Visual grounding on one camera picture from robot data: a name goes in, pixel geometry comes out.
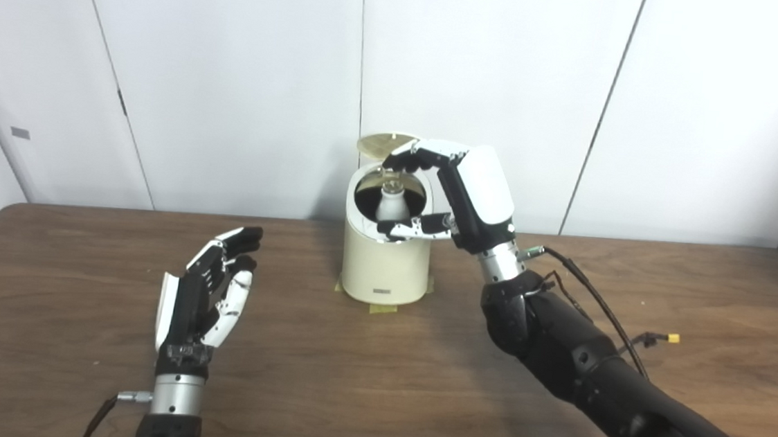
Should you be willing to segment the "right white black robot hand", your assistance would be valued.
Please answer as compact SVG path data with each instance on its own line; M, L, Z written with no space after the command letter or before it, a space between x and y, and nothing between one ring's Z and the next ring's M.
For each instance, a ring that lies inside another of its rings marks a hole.
M409 141L394 149L384 170L435 169L450 204L449 213L421 214L408 220L380 219L377 231L390 239L450 239L457 248L478 255L514 241L514 203L496 151L444 140Z

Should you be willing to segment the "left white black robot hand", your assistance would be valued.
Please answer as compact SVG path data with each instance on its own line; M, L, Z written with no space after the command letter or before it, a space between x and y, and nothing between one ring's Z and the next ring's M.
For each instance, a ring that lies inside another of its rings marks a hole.
M210 239L182 274L166 272L156 312L155 375L208 378L214 350L228 338L253 287L263 228L243 226Z

